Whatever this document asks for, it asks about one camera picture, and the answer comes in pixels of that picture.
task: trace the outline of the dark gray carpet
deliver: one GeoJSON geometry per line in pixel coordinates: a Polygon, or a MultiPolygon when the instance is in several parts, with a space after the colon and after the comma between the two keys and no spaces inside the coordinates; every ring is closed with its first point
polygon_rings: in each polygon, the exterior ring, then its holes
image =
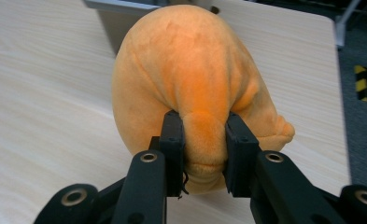
{"type": "MultiPolygon", "coordinates": [[[[341,8],[321,6],[316,2],[275,0],[258,3],[323,15],[332,20],[343,13],[341,8]]],[[[350,21],[357,15],[358,13],[354,13],[350,21]]],[[[367,103],[357,98],[354,73],[356,64],[367,67],[367,15],[362,16],[355,26],[346,32],[346,45],[338,51],[338,56],[351,179],[353,184],[367,186],[367,103]]]]}

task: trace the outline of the stuffed animal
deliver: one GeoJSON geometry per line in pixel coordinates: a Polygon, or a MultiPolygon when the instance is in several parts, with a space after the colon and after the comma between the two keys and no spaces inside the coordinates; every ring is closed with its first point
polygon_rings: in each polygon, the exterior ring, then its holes
{"type": "Polygon", "coordinates": [[[175,110],[186,137],[189,193],[225,188],[225,123],[238,114],[261,149],[280,150],[294,128],[278,116],[246,47],[219,16],[195,6],[157,9],[125,36],[112,77],[120,136],[132,154],[161,133],[175,110]]]}

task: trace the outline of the light wooden tabletop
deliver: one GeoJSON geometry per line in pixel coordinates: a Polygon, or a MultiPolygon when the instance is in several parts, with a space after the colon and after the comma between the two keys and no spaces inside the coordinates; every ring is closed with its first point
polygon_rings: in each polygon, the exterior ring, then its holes
{"type": "MultiPolygon", "coordinates": [[[[349,183],[333,22],[215,0],[242,38],[278,112],[296,128],[282,152],[333,194],[349,183]]],[[[59,189],[104,189],[132,156],[115,127],[114,53],[81,1],[0,0],[0,223],[31,223],[59,189]]],[[[253,223],[249,199],[226,191],[168,199],[169,223],[253,223]]]]}

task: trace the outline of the metal leg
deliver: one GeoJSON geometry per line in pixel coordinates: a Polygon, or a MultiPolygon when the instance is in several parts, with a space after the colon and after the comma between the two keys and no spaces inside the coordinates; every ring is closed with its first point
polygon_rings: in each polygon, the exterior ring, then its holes
{"type": "Polygon", "coordinates": [[[352,0],[349,6],[346,8],[346,11],[342,16],[338,16],[336,18],[335,23],[335,32],[336,32],[336,42],[337,47],[340,49],[344,46],[346,40],[346,22],[349,17],[352,15],[352,12],[355,10],[360,0],[352,0]]]}

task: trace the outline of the orange plush toy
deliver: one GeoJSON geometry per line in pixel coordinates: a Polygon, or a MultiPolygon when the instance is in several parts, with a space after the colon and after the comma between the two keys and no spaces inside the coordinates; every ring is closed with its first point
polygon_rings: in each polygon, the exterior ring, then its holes
{"type": "Polygon", "coordinates": [[[134,25],[116,59],[112,97],[117,127],[132,154],[160,135],[166,112],[179,113],[189,193],[225,188],[230,111],[263,150],[280,150],[294,135],[277,115],[245,46],[225,21],[200,7],[163,7],[134,25]]]}

